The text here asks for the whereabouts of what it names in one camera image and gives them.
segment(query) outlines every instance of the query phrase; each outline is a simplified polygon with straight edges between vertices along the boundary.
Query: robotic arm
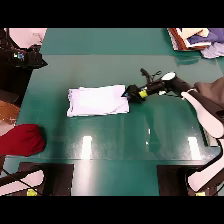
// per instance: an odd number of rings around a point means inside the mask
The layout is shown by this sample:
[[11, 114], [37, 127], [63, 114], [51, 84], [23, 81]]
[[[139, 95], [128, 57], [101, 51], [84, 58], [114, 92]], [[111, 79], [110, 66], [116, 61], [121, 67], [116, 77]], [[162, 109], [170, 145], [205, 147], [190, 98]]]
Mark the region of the robotic arm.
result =
[[122, 95], [129, 102], [141, 103], [147, 96], [155, 93], [162, 95], [173, 91], [179, 97], [186, 99], [195, 109], [197, 118], [203, 128], [217, 139], [221, 154], [204, 165], [202, 168], [187, 175], [187, 184], [194, 192], [198, 192], [224, 168], [224, 108], [202, 96], [188, 83], [177, 77], [175, 72], [169, 72], [160, 79], [153, 78], [144, 69], [140, 70], [146, 77], [147, 84], [142, 87], [130, 85]]

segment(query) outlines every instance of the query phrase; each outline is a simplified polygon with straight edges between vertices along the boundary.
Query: green table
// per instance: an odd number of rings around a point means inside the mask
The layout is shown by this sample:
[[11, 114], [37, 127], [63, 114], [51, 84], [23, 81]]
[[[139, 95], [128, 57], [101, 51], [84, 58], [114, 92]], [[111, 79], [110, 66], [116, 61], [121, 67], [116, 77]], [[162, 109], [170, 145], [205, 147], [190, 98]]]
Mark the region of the green table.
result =
[[[47, 146], [29, 158], [7, 156], [4, 167], [15, 172], [21, 161], [74, 163], [72, 195], [158, 195], [156, 165], [204, 164], [218, 155], [219, 148], [205, 146], [194, 110], [175, 97], [153, 95], [130, 105], [128, 114], [66, 116], [69, 88], [143, 85], [140, 68], [175, 71], [192, 85], [223, 75], [217, 60], [174, 52], [165, 31], [49, 29], [42, 47], [49, 65], [33, 72], [17, 121], [43, 127]], [[84, 136], [92, 137], [90, 160], [82, 157]], [[200, 156], [189, 137], [197, 139]]]

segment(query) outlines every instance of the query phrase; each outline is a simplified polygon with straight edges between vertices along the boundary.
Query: red cloth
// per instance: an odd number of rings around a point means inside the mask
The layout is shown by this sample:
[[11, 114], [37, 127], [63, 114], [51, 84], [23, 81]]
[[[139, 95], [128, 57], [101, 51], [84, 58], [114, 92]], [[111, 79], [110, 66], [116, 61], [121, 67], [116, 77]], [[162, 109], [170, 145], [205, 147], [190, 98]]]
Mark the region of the red cloth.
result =
[[30, 156], [44, 150], [45, 142], [36, 124], [15, 126], [0, 136], [0, 154]]

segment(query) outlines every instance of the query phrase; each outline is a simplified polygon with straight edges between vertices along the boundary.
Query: stack of folded clothes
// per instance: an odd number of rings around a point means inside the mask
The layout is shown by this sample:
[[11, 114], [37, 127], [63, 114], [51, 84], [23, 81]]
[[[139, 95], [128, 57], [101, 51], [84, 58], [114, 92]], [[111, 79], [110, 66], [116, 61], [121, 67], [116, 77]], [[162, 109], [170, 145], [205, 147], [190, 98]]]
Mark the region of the stack of folded clothes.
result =
[[224, 28], [168, 28], [174, 50], [200, 50], [205, 58], [224, 56]]

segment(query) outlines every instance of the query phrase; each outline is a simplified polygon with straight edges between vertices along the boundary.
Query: folded white cloth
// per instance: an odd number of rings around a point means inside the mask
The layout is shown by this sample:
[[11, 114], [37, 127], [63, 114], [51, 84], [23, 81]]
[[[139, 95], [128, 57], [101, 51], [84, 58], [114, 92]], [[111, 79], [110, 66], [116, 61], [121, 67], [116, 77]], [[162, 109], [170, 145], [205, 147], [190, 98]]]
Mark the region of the folded white cloth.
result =
[[126, 97], [121, 97], [124, 91], [124, 85], [69, 89], [70, 108], [67, 111], [67, 116], [128, 113], [128, 100]]

